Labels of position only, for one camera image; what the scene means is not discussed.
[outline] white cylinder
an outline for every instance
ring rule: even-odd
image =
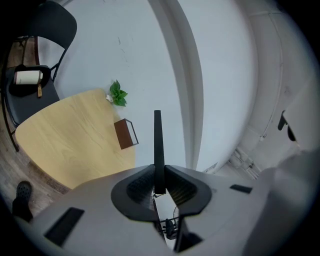
[[[37,85],[41,82],[43,73],[40,70],[18,71],[14,73],[16,85]]]

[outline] chair seat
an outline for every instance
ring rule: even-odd
[[[38,92],[24,97],[14,96],[9,92],[9,86],[14,78],[14,75],[14,67],[9,68],[5,73],[5,101],[11,120],[17,127],[38,111],[59,101],[59,97],[51,77],[46,86],[42,88],[42,97],[38,98]]]

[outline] wooden table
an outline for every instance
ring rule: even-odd
[[[119,121],[102,89],[60,100],[34,114],[15,132],[31,160],[70,189],[135,167],[135,149],[120,149]]]

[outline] wooden floor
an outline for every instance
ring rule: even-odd
[[[35,65],[35,42],[28,41],[24,64]],[[14,43],[7,67],[15,67],[21,63],[23,48]],[[6,129],[2,109],[0,114],[0,193],[7,206],[12,210],[12,201],[16,197],[16,188],[19,182],[29,181],[32,185],[32,195],[29,202],[33,216],[36,216],[52,202],[58,200],[69,191],[68,188],[51,179],[42,170],[35,166],[22,149],[15,151]]]

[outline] green plant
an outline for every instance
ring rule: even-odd
[[[125,97],[128,95],[124,90],[120,90],[120,84],[118,80],[113,82],[113,84],[110,86],[110,92],[113,99],[113,103],[117,106],[126,106],[126,100]]]

